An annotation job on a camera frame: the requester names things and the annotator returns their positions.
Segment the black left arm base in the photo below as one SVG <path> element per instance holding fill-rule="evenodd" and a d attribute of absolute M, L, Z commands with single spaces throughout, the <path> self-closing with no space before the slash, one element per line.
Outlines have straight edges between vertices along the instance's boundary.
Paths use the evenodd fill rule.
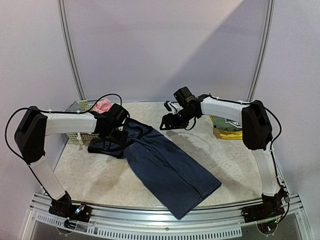
<path fill-rule="evenodd" d="M 74 203 L 67 191 L 58 200 L 52 199 L 48 212 L 52 215 L 88 223 L 93 208 L 84 202 Z"/>

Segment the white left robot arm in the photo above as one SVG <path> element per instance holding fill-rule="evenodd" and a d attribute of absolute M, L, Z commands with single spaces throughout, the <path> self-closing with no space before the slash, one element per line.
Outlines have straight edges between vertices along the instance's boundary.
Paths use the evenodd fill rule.
<path fill-rule="evenodd" d="M 48 196 L 56 201 L 55 209 L 63 217 L 70 217 L 75 211 L 74 205 L 63 198 L 67 193 L 48 161 L 47 139 L 69 133 L 97 134 L 102 140 L 122 146 L 126 144 L 128 133 L 121 127 L 130 114 L 116 103 L 103 113 L 51 111 L 36 106 L 22 110 L 25 113 L 14 133 L 20 155 Z"/>

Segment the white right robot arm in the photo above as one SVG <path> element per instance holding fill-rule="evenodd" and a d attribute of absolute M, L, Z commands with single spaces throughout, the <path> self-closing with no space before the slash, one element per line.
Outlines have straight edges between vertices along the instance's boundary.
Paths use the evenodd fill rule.
<path fill-rule="evenodd" d="M 166 101 L 168 114 L 161 120 L 161 130 L 186 129 L 190 120 L 214 116 L 237 122 L 242 127 L 243 144 L 251 150 L 259 170 L 264 197 L 286 197 L 277 172 L 272 144 L 272 125 L 267 109 L 259 100 L 234 101 L 203 94 L 190 95 L 176 102 Z"/>

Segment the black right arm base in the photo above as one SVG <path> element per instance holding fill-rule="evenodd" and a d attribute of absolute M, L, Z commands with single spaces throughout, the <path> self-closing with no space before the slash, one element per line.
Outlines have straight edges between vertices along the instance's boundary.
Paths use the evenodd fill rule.
<path fill-rule="evenodd" d="M 275 224 L 281 222 L 290 209 L 289 192 L 283 187 L 273 196 L 261 195 L 262 203 L 241 208 L 245 223 L 267 220 L 279 216 Z"/>

